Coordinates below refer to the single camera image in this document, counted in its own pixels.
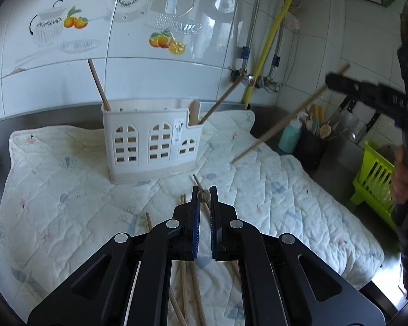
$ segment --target glass pitcher illustration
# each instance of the glass pitcher illustration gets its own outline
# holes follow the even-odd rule
[[[185,12],[177,14],[177,0],[151,0],[147,25],[159,30],[171,29],[177,18],[186,15],[194,8],[195,2],[192,0]]]

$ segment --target wooden chopstick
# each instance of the wooden chopstick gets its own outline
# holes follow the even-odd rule
[[[151,224],[151,218],[148,212],[146,212],[146,216],[147,216],[148,229],[151,230],[153,228],[153,225]],[[174,291],[172,290],[171,284],[169,285],[169,300],[172,304],[172,307],[174,308],[175,314],[177,315],[179,322],[183,326],[187,326],[186,320],[184,319],[184,316],[181,313],[181,309],[178,306],[177,300],[175,299]]]
[[[203,301],[201,299],[200,285],[198,284],[197,270],[195,268],[195,261],[190,263],[190,271],[192,272],[192,282],[194,284],[195,299],[197,302],[198,316],[200,318],[201,326],[206,326]]]
[[[337,72],[338,75],[344,74],[347,70],[349,70],[351,67],[350,64],[346,63],[339,71]],[[292,119],[294,119],[297,114],[302,111],[308,104],[310,104],[312,101],[314,101],[316,98],[320,97],[320,95],[328,89],[327,85],[324,84],[315,94],[313,94],[311,97],[309,97],[307,100],[303,101],[301,105],[297,107],[297,109],[290,114],[286,115],[281,121],[273,125],[264,135],[262,135],[251,147],[248,149],[244,150],[241,154],[239,154],[237,157],[235,157],[230,164],[236,163],[240,158],[245,156],[247,153],[252,151],[253,149],[257,148],[260,144],[263,142],[266,142],[269,140],[271,137],[276,135],[278,132],[280,132]]]
[[[186,203],[186,195],[181,195],[180,204]],[[183,292],[183,314],[186,323],[189,324],[189,298],[187,296],[187,271],[186,262],[180,261],[181,265],[181,290]]]
[[[244,76],[245,76],[244,73],[241,73],[239,75],[239,78],[236,80],[236,82],[234,82],[231,85],[231,87],[228,88],[228,90],[222,95],[222,97],[218,99],[216,104],[210,108],[210,110],[207,112],[206,115],[204,115],[204,117],[201,119],[198,125],[202,125],[206,122],[206,120],[210,117],[210,115],[215,112],[215,110],[219,107],[219,105],[221,105],[221,103],[235,90],[235,88],[240,84],[240,82],[242,82]]]
[[[92,59],[91,59],[91,58],[88,58],[88,64],[89,64],[89,68],[91,69],[91,72],[92,72],[92,77],[94,77],[94,81],[95,81],[95,84],[96,84],[96,86],[97,86],[97,89],[98,89],[98,92],[99,92],[99,94],[100,94],[100,97],[101,97],[101,99],[102,99],[102,101],[103,101],[104,108],[105,108],[108,112],[111,112],[112,109],[110,108],[109,102],[107,101],[106,95],[105,95],[105,93],[104,93],[104,91],[103,91],[103,87],[101,86],[100,79],[98,78],[97,72],[96,72],[96,70],[95,70],[94,63],[92,62]]]
[[[196,183],[197,183],[199,189],[200,189],[201,191],[203,191],[203,190],[204,190],[204,189],[203,189],[203,186],[201,185],[201,183],[200,183],[200,181],[198,180],[197,176],[196,176],[195,174],[193,174],[193,176],[194,176],[194,179],[195,179],[195,181],[196,181]],[[204,207],[207,209],[207,211],[206,211],[206,212],[207,212],[207,218],[208,218],[209,221],[210,221],[210,207],[208,206],[207,202],[203,202],[203,204],[204,204]],[[231,265],[231,267],[232,267],[234,273],[236,274],[237,279],[240,280],[239,269],[238,269],[238,267],[236,266],[236,262],[235,262],[235,261],[229,261],[229,263],[230,263],[230,265]]]

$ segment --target metal rivet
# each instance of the metal rivet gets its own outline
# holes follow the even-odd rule
[[[232,220],[230,222],[230,226],[231,228],[240,229],[241,227],[243,227],[243,222],[239,220]]]
[[[177,220],[169,220],[166,222],[168,228],[177,228],[180,225],[180,222]]]
[[[284,244],[293,244],[295,242],[295,237],[292,234],[284,234],[281,237]]]
[[[125,243],[127,239],[128,239],[128,236],[125,233],[119,233],[115,235],[115,241],[117,243]]]

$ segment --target basket label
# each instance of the basket label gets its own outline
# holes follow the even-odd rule
[[[181,140],[181,132],[183,131],[184,119],[174,120],[174,133],[172,134],[172,144],[177,144]]]

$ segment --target finger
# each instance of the finger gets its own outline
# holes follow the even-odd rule
[[[396,176],[392,176],[392,186],[396,194],[405,200],[408,200],[408,185],[398,180]]]
[[[406,202],[406,200],[403,197],[396,193],[396,190],[394,189],[393,185],[390,185],[390,194],[398,205],[403,205]]]
[[[405,164],[401,162],[396,163],[394,175],[399,181],[402,181],[404,184],[408,184],[408,168],[405,166]]]
[[[399,146],[395,150],[395,165],[396,163],[404,163],[405,160],[405,149],[403,146]]]

